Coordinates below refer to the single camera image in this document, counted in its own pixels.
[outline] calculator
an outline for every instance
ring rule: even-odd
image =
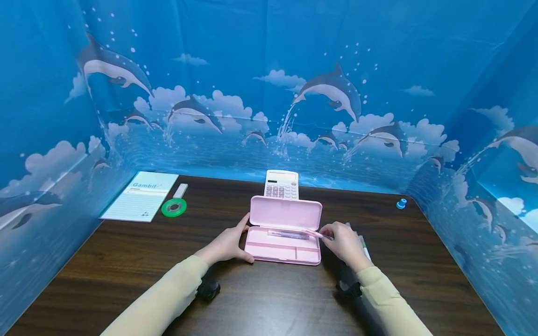
[[[265,196],[299,199],[299,174],[287,170],[268,170],[265,174]]]

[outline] blue object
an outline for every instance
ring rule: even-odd
[[[396,203],[396,208],[398,209],[404,209],[407,204],[407,200],[405,198],[402,198]]]

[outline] blue backdrop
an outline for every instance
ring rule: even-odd
[[[538,334],[535,1],[5,1],[0,333],[138,170],[407,194]]]

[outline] beige sleeve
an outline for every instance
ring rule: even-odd
[[[430,331],[400,296],[388,277],[377,267],[357,273],[363,299],[373,308],[373,314],[386,336],[431,336]]]
[[[194,300],[208,269],[192,255],[176,264],[121,313],[101,335],[158,336]]]

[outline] person's left hand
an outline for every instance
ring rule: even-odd
[[[216,262],[230,260],[232,258],[242,259],[246,262],[253,263],[254,257],[239,248],[239,238],[241,234],[249,229],[246,222],[249,221],[250,212],[235,227],[224,230],[211,243],[194,255],[199,256],[208,266],[211,267]]]

